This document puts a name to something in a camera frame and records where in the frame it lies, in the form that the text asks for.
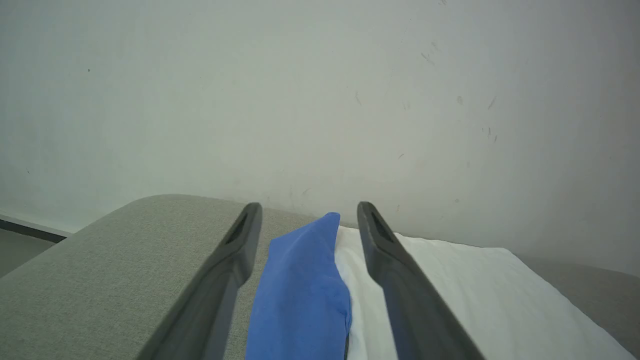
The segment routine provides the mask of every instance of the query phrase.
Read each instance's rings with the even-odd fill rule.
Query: blue towel
[[[328,213],[271,241],[245,359],[344,359],[351,303],[333,258],[339,224]]]

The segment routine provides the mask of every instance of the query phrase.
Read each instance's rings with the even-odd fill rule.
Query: white towel
[[[634,358],[508,250],[396,236],[487,360]],[[348,359],[397,359],[357,229],[339,227],[335,263],[351,296]]]

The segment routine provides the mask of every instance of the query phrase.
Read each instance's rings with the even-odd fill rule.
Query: dark floor trim
[[[24,225],[18,225],[13,222],[5,221],[5,220],[0,220],[0,229],[13,231],[14,233],[51,241],[52,243],[59,243],[62,240],[67,238],[66,236],[48,233],[46,231],[33,229],[32,227],[28,227]]]

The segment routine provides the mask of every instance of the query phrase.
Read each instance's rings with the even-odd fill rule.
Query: gray sofa
[[[243,204],[188,195],[134,201],[0,278],[0,359],[133,359]],[[312,217],[265,209],[226,359],[243,359],[271,239]],[[640,279],[519,257],[640,357]]]

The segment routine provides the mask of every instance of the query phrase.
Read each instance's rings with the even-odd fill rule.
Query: floor
[[[50,241],[0,229],[0,277],[53,245]]]

